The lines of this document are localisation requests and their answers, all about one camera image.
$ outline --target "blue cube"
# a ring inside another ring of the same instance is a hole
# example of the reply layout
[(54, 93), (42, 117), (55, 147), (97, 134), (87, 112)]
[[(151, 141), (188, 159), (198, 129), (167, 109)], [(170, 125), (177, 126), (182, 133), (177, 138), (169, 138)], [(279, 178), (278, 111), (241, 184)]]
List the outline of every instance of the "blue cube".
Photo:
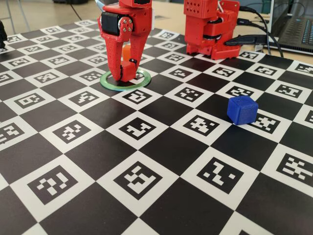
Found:
[(255, 122), (259, 105), (248, 95), (232, 97), (228, 101), (227, 115), (236, 125)]

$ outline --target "black square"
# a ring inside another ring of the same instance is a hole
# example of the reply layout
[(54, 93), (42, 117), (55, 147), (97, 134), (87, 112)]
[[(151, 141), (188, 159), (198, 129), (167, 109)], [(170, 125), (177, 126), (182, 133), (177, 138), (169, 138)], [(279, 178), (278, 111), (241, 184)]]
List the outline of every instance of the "black square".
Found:
[(256, 102), (260, 109), (289, 120), (294, 120), (302, 107), (298, 102), (269, 93), (263, 93)]
[(55, 235), (117, 235), (136, 219), (137, 216), (94, 183), (41, 221), (40, 225), (48, 234)]
[(197, 107), (197, 109), (207, 114), (213, 115), (217, 118), (220, 118), (224, 121), (233, 123), (232, 120), (230, 120), (227, 116), (228, 100), (229, 99), (227, 99), (226, 97), (220, 96), (218, 94), (213, 94), (209, 97), (209, 99), (201, 103)]
[(177, 175), (181, 175), (207, 148), (206, 144), (168, 128), (140, 151)]
[(187, 83), (215, 93), (229, 83), (229, 81), (201, 73)]
[(144, 69), (148, 69), (148, 70), (151, 70), (153, 72), (161, 73), (161, 72), (168, 70), (169, 68), (173, 67), (174, 65), (169, 63), (169, 62), (166, 62), (166, 61), (154, 59), (154, 60), (148, 61), (148, 62), (146, 62), (140, 66)]
[(22, 134), (24, 134), (24, 131), (22, 131), (15, 123), (0, 127), (0, 144), (13, 140)]
[(90, 138), (66, 156), (94, 180), (109, 172), (136, 150), (107, 131)]
[(172, 89), (178, 87), (180, 84), (181, 82), (177, 80), (157, 74), (152, 78), (147, 88), (159, 94), (166, 94)]
[(288, 95), (290, 97), (294, 97), (294, 98), (299, 98), (299, 96), (302, 93), (302, 90), (299, 90), (299, 89), (296, 89), (293, 87), (289, 87), (286, 85), (280, 85), (275, 91), (278, 93), (281, 93), (281, 94)]
[(196, 115), (183, 126), (201, 135), (208, 136), (216, 127), (219, 126), (219, 124), (207, 118)]
[(231, 75), (233, 75), (236, 71), (234, 70), (230, 70), (230, 69), (226, 69), (223, 67), (219, 67), (218, 69), (215, 69), (214, 71), (212, 71), (212, 73), (224, 76), (224, 77), (230, 77)]
[(213, 157), (197, 176), (229, 194), (243, 174), (242, 171)]
[(214, 63), (211, 63), (209, 61), (197, 59), (197, 58), (191, 58), (183, 63), (180, 64), (181, 66), (185, 66), (188, 68), (191, 68), (193, 70), (197, 70), (200, 72), (206, 71), (208, 68), (214, 66)]
[(202, 95), (203, 95), (202, 92), (193, 90), (193, 89), (188, 88), (188, 87), (185, 87), (180, 92), (175, 94), (175, 96), (182, 98), (182, 99), (185, 99), (189, 102), (194, 102), (195, 100), (197, 100)]
[(6, 100), (25, 92), (31, 91), (33, 89), (36, 89), (36, 87), (24, 79), (18, 80), (16, 82), (11, 82), (6, 85), (0, 86), (0, 99)]
[(95, 94), (92, 94), (88, 91), (82, 92), (80, 94), (77, 94), (71, 98), (69, 98), (70, 101), (77, 104), (78, 106), (84, 106), (85, 104), (89, 104), (90, 102), (93, 102), (94, 100), (98, 99), (99, 97)]
[(270, 134), (274, 133), (279, 124), (280, 121), (259, 113), (257, 113), (256, 120), (254, 123), (248, 123), (248, 125), (258, 128)]
[(106, 129), (133, 112), (135, 110), (131, 107), (114, 99), (107, 99), (82, 111), (80, 114)]
[(135, 140), (140, 140), (148, 133), (152, 132), (156, 127), (152, 124), (136, 117), (126, 125), (119, 128), (122, 132), (134, 138)]
[(84, 88), (85, 85), (76, 81), (73, 78), (65, 78), (60, 81), (54, 82), (41, 89), (47, 92), (49, 95), (55, 97), (56, 99), (61, 98), (67, 94)]
[(140, 109), (140, 112), (170, 126), (191, 110), (187, 105), (162, 96)]
[(293, 60), (278, 56), (265, 55), (259, 63), (270, 66), (275, 65), (275, 67), (286, 70), (293, 63)]
[(282, 140), (281, 144), (313, 156), (313, 131), (310, 127), (293, 122)]
[(61, 154), (42, 135), (35, 134), (1, 151), (0, 173), (11, 184)]
[[(145, 180), (140, 177), (141, 174), (145, 176)], [(153, 170), (140, 162), (136, 162), (116, 177), (114, 182), (116, 182), (134, 198), (139, 200), (161, 179), (162, 177)]]
[(226, 94), (229, 94), (232, 96), (241, 96), (241, 95), (251, 96), (254, 94), (254, 92), (241, 88), (241, 87), (233, 86), (229, 91), (226, 92)]
[(135, 90), (123, 96), (123, 98), (131, 101), (134, 104), (140, 104), (143, 101), (149, 99), (152, 95), (143, 91)]
[(262, 173), (236, 211), (272, 234), (306, 235), (313, 231), (312, 198)]
[(218, 235), (232, 214), (179, 178), (140, 218), (162, 235)]
[(305, 118), (305, 121), (313, 123), (313, 110), (309, 111), (309, 114)]
[(254, 63), (251, 61), (242, 60), (239, 58), (226, 59), (220, 62), (220, 64), (244, 71), (249, 69), (252, 65), (254, 65)]
[(244, 72), (244, 73), (240, 74), (234, 80), (234, 82), (246, 85), (248, 87), (253, 87), (253, 88), (259, 89), (261, 91), (265, 91), (267, 88), (269, 88), (270, 85), (272, 85), (272, 83), (274, 81), (275, 80), (273, 80), (273, 79), (259, 76), (256, 74), (252, 74), (249, 72)]
[(10, 187), (0, 191), (1, 234), (20, 235), (37, 222)]
[(305, 87), (309, 89), (313, 89), (313, 79), (311, 76), (307, 76), (304, 74), (285, 71), (279, 79), (280, 81), (288, 82), (291, 84), (298, 85), (300, 87)]
[(90, 129), (88, 127), (75, 120), (53, 131), (53, 133), (61, 140), (63, 140), (63, 142), (71, 143), (89, 131)]
[(27, 185), (46, 205), (77, 183), (77, 180), (59, 165)]
[(274, 141), (235, 125), (212, 144), (213, 148), (256, 170), (263, 168), (276, 146)]

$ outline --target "black cable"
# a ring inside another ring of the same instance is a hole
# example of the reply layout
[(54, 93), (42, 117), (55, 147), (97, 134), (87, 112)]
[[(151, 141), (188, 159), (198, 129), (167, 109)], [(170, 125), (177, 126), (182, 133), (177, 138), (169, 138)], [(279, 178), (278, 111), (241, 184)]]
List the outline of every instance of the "black cable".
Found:
[(264, 18), (260, 15), (259, 12), (257, 12), (256, 10), (254, 10), (253, 8), (251, 7), (248, 7), (248, 6), (241, 6), (239, 8), (240, 11), (247, 11), (247, 12), (251, 12), (251, 13), (254, 13), (254, 14), (257, 14), (258, 17), (260, 17), (260, 19), (262, 20), (264, 26), (265, 26), (265, 29), (266, 29), (266, 38), (267, 38), (267, 41), (268, 41), (268, 54), (271, 55), (271, 52), (270, 52), (270, 47), (269, 47), (269, 32), (268, 32), (268, 25), (266, 24)]
[(72, 5), (72, 3), (70, 3), (70, 6), (72, 7), (72, 9), (73, 9), (73, 11), (75, 12), (75, 14), (77, 15), (77, 17), (79, 18), (79, 20), (82, 20), (82, 18), (80, 18), (80, 16), (77, 14), (77, 12), (75, 11), (75, 9), (74, 9), (74, 7), (73, 7), (73, 5)]

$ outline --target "green circular target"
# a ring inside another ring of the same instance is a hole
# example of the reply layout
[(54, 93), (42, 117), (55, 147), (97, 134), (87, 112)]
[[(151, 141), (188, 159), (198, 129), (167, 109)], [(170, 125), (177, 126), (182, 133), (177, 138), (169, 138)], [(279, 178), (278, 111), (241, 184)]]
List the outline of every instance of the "green circular target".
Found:
[(109, 90), (113, 90), (113, 91), (130, 91), (130, 90), (135, 90), (141, 87), (144, 87), (146, 85), (148, 85), (151, 81), (151, 76), (147, 71), (144, 70), (137, 70), (138, 73), (142, 74), (144, 76), (144, 79), (142, 82), (135, 84), (135, 85), (131, 85), (131, 86), (127, 86), (127, 87), (122, 87), (122, 86), (116, 86), (113, 85), (111, 83), (108, 82), (108, 77), (111, 75), (111, 72), (106, 72), (104, 75), (101, 76), (100, 78), (100, 84), (104, 87), (107, 88)]

